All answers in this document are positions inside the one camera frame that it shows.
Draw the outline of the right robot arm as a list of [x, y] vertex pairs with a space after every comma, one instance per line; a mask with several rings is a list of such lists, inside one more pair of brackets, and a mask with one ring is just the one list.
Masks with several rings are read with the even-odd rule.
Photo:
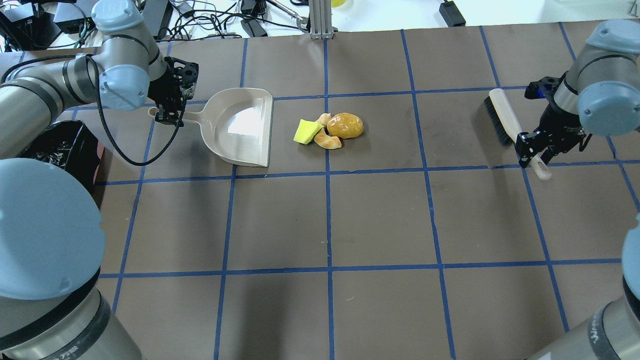
[[[542, 153], [548, 163], [585, 133], [617, 137], [639, 128], [639, 23], [599, 23], [556, 87], [534, 134], [519, 133], [516, 149], [527, 164]], [[621, 253], [622, 296], [530, 356], [531, 360], [639, 358], [639, 228], [627, 232]]]

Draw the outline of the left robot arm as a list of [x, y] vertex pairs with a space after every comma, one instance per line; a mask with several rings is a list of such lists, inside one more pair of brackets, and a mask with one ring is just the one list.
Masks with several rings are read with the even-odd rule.
[[92, 9], [99, 54], [32, 59], [1, 77], [1, 358], [143, 360], [135, 340], [97, 289], [106, 236], [99, 209], [73, 175], [22, 157], [62, 112], [97, 104], [112, 148], [123, 157], [103, 106], [137, 110], [178, 130], [199, 66], [165, 56], [131, 0]]

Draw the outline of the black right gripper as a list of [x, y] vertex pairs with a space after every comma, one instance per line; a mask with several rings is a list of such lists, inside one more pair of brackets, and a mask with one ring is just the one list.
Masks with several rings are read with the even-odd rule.
[[575, 146], [580, 152], [585, 150], [592, 135], [586, 134], [580, 123], [576, 114], [578, 92], [567, 84], [565, 76], [545, 76], [530, 82], [525, 98], [546, 100], [547, 105], [537, 128], [532, 132], [520, 132], [515, 137], [515, 151], [522, 169], [526, 169], [536, 155], [548, 165], [558, 154], [567, 153]]

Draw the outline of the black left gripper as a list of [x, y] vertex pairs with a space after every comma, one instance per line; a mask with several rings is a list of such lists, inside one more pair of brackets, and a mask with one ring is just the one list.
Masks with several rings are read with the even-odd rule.
[[187, 101], [195, 95], [200, 66], [172, 56], [162, 58], [160, 77], [151, 80], [148, 98], [156, 105], [154, 121], [162, 125], [184, 126]]

